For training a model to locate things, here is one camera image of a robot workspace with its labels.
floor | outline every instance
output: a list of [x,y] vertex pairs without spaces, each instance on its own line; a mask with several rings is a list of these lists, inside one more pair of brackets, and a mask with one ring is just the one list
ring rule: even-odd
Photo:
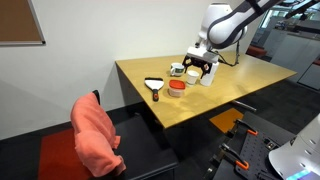
[[[319,92],[286,80],[239,100],[257,108],[255,114],[258,116],[295,134],[320,113]],[[166,130],[180,160],[180,165],[175,170],[176,180],[202,178],[210,166],[209,159],[224,138],[209,119],[232,107],[242,113],[246,111],[241,107],[225,104]],[[108,114],[116,122],[134,116],[136,112],[155,119],[144,103],[116,109]],[[41,137],[70,127],[70,123],[65,123],[0,141],[0,179],[37,179]],[[164,174],[153,179],[164,180],[168,177],[169,175]]]

chair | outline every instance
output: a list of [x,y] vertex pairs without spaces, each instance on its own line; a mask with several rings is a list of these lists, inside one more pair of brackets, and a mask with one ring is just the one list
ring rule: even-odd
[[172,171],[174,177],[178,158],[163,130],[150,128],[139,115],[114,125],[99,102],[95,90],[80,97],[71,111],[76,151],[93,176],[147,179]]

small white container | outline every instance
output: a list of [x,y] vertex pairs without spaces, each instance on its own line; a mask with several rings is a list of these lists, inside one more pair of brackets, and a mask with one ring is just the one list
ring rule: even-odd
[[186,85],[180,80],[170,80],[169,95],[174,97],[181,97],[186,89]]

wooden table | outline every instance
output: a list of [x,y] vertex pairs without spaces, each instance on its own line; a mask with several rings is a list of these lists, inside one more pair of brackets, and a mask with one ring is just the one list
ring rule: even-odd
[[[229,63],[234,62],[235,52],[221,52],[221,54]],[[182,63],[184,56],[116,61],[164,128],[184,122],[295,74],[294,71],[241,54],[240,63],[234,67],[220,63],[211,86],[201,85],[198,78],[195,86],[186,87],[182,97],[172,97],[168,94],[169,81],[171,79],[185,81],[187,75],[171,77],[170,65],[172,62]],[[191,69],[202,73],[200,68],[190,66],[188,70]],[[152,91],[144,84],[145,77],[163,78],[165,84],[159,91],[158,102],[152,100]]]

carpet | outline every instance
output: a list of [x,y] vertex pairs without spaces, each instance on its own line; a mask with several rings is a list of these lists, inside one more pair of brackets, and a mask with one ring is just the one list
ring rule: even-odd
[[39,180],[82,180],[92,177],[74,149],[73,133],[74,130],[71,128],[42,138]]
[[226,110],[215,117],[210,119],[210,122],[214,124],[218,129],[220,129],[223,133],[228,132],[228,130],[232,129],[234,125],[234,120],[242,119],[243,114],[237,111],[234,108]]

